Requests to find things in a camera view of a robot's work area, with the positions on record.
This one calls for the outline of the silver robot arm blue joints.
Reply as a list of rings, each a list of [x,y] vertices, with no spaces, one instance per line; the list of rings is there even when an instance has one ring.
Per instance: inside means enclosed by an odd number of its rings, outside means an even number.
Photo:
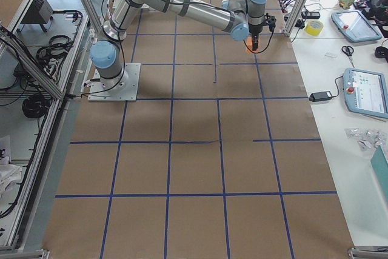
[[[101,78],[124,76],[124,51],[121,43],[127,28],[143,5],[162,12],[216,27],[231,34],[235,41],[245,41],[249,32],[248,14],[266,13],[267,0],[224,0],[216,7],[201,0],[120,0],[110,19],[99,30],[99,39],[90,48],[90,59]]]

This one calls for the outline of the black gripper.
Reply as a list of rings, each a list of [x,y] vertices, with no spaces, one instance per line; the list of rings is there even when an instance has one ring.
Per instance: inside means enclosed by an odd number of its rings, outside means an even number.
[[[250,48],[254,52],[257,52],[259,49],[259,34],[262,32],[265,26],[269,27],[269,31],[273,33],[276,27],[276,18],[273,15],[268,13],[259,12],[257,14],[249,13],[248,25],[250,32]]]

